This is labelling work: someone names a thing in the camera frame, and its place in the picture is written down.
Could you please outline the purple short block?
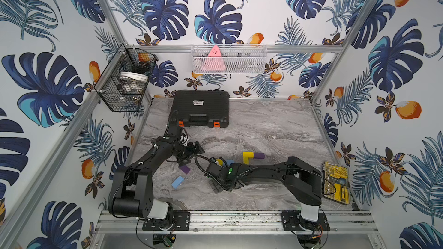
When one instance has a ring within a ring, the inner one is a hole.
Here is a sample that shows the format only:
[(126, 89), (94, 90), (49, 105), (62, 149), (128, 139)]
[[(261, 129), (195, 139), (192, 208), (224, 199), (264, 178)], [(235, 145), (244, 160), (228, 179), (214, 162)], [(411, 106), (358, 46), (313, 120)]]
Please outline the purple short block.
[(255, 153), (253, 153), (253, 158), (254, 159), (265, 159), (265, 153), (255, 152)]

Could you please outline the dark purple block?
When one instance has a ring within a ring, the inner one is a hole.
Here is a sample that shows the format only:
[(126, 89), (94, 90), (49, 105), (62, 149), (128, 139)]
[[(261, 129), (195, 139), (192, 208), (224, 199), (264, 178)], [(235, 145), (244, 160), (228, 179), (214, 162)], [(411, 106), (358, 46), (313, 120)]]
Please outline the dark purple block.
[(180, 166), (179, 169), (185, 174), (188, 174), (191, 171), (188, 166)]

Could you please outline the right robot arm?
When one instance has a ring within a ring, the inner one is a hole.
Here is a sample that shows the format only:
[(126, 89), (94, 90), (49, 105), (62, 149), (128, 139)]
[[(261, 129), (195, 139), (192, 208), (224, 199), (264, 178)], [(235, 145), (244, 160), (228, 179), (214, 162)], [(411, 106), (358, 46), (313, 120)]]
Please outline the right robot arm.
[(324, 178), (320, 170), (295, 156), (279, 164), (260, 166), (243, 163), (220, 166), (210, 160), (202, 171), (217, 188), (229, 192), (251, 184), (282, 184), (300, 202), (303, 220), (319, 220)]

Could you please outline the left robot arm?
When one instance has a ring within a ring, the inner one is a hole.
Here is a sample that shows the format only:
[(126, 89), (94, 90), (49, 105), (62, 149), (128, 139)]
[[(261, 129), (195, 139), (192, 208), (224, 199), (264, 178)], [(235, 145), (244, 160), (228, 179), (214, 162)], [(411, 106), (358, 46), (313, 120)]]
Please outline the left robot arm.
[(175, 156), (180, 166), (195, 155), (204, 153), (199, 142), (184, 145), (179, 137), (159, 137), (152, 148), (138, 161), (117, 168), (108, 199), (108, 211), (122, 219), (169, 219), (169, 204), (154, 199), (153, 176), (168, 158)]

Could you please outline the black plastic tool case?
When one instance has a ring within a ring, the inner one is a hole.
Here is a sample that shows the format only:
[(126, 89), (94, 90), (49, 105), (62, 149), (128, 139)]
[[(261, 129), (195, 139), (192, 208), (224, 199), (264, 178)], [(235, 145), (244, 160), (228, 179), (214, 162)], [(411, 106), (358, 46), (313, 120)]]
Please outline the black plastic tool case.
[(177, 91), (168, 121), (181, 127), (227, 128), (230, 96), (226, 91)]

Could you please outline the pink triangle item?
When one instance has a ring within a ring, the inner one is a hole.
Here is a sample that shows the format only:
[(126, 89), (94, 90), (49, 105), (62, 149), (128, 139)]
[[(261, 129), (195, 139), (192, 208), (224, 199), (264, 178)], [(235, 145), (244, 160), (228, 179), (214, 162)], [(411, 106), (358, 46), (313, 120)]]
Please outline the pink triangle item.
[(225, 71), (226, 64), (222, 57), (220, 48), (218, 45), (214, 45), (208, 56), (204, 59), (202, 70), (204, 72)]

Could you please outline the yellow screwdriver bit set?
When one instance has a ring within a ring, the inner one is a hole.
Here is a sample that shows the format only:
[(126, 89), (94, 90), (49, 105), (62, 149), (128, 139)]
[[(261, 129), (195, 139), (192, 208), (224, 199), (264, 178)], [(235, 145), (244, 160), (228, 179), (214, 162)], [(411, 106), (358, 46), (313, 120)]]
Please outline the yellow screwdriver bit set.
[(343, 205), (350, 204), (350, 184), (348, 169), (330, 162), (323, 164), (324, 197)]

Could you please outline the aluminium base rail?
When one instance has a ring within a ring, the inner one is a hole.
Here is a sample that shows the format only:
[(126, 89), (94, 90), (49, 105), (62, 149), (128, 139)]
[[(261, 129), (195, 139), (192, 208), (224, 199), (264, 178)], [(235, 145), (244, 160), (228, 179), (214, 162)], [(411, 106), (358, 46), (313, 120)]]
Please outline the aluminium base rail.
[(101, 234), (184, 233), (184, 234), (378, 234), (377, 226), (367, 211), (321, 211), (321, 226), (308, 228), (299, 222), (295, 211), (190, 211), (182, 212), (168, 228), (147, 226), (136, 218), (117, 219), (102, 212), (95, 227)]

